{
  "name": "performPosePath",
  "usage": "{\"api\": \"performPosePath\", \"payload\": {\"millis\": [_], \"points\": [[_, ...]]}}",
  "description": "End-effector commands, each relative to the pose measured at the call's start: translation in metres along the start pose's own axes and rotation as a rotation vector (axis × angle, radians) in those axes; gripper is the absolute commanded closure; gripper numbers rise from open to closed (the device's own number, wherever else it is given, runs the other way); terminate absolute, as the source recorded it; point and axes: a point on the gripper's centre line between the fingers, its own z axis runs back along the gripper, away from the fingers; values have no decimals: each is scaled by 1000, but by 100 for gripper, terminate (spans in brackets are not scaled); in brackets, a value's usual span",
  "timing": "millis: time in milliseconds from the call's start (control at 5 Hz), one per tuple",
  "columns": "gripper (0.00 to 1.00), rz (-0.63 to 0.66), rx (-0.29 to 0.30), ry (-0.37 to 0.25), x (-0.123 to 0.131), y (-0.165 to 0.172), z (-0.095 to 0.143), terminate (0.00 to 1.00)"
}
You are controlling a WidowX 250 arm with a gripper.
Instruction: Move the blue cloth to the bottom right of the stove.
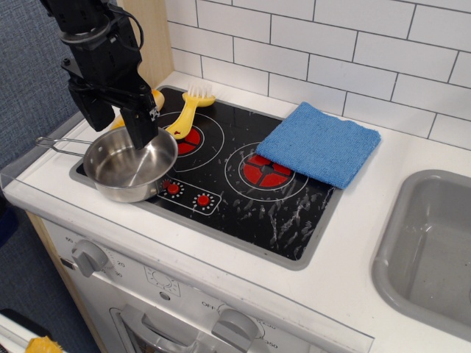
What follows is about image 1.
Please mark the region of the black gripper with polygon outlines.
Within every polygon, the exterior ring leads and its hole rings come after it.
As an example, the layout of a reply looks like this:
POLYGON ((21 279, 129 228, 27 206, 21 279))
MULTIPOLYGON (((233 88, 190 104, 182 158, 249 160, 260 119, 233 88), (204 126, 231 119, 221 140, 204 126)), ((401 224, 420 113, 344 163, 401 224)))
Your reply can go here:
POLYGON ((119 107, 133 146, 144 148, 158 135, 159 112, 150 86, 138 73, 142 41, 132 16, 62 16, 60 39, 73 55, 63 63, 69 92, 89 125, 102 131, 119 107))

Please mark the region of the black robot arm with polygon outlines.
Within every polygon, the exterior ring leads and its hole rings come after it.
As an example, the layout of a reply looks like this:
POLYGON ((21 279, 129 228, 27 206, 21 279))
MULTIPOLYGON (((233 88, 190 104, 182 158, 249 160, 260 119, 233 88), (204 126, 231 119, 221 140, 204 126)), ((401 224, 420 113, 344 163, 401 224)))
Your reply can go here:
POLYGON ((142 149, 158 134, 159 112, 152 89, 138 73, 144 34, 137 19, 109 1, 43 1, 72 53, 62 67, 68 90, 97 132, 120 109, 133 146, 142 149))

